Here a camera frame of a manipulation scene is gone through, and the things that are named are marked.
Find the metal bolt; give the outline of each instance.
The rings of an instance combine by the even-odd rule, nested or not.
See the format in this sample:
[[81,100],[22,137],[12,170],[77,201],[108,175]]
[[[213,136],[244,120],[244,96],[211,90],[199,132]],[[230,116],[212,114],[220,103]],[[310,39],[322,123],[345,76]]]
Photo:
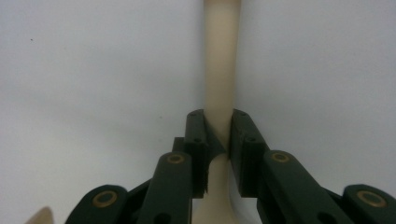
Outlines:
[[92,199],[95,207],[104,208],[113,204],[117,200],[117,193],[113,190],[102,191]]
[[278,161],[278,162],[287,162],[290,160],[290,158],[287,155],[280,153],[280,152],[276,152],[276,153],[272,154],[271,158],[274,161]]
[[360,190],[357,195],[360,200],[372,207],[386,207],[388,205],[383,197],[368,190]]
[[168,156],[168,158],[166,158],[166,160],[169,163],[179,164],[179,163],[182,163],[184,161],[184,157],[182,155],[173,154],[173,155]]

